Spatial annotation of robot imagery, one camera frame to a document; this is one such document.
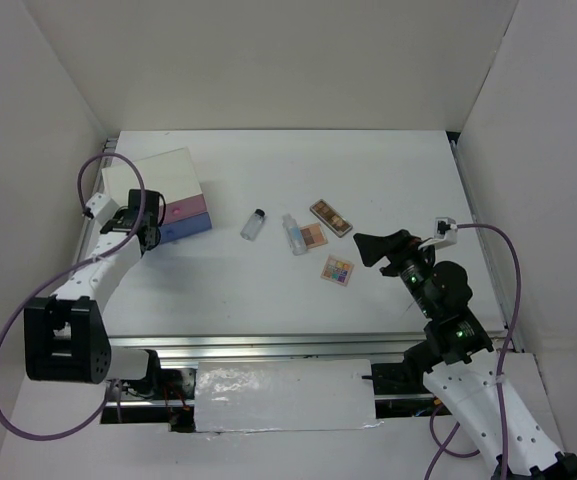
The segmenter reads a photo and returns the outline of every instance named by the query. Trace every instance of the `white wall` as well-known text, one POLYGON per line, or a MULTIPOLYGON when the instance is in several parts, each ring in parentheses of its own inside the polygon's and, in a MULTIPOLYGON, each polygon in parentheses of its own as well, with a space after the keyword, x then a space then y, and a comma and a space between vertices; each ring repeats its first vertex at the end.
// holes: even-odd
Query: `white wall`
MULTIPOLYGON (((72 259, 75 175, 103 137, 23 5, 0 0, 0 328, 31 287, 72 259)), ((19 332, 0 362, 7 412, 23 378, 19 332)), ((0 427, 0 446, 3 437, 0 427)))
POLYGON ((517 0, 25 0, 111 132, 461 130, 517 0))
MULTIPOLYGON (((577 0, 519 3, 458 150, 480 220, 519 251, 522 332, 577 452, 577 0)), ((512 264, 487 238, 509 303, 512 264)))

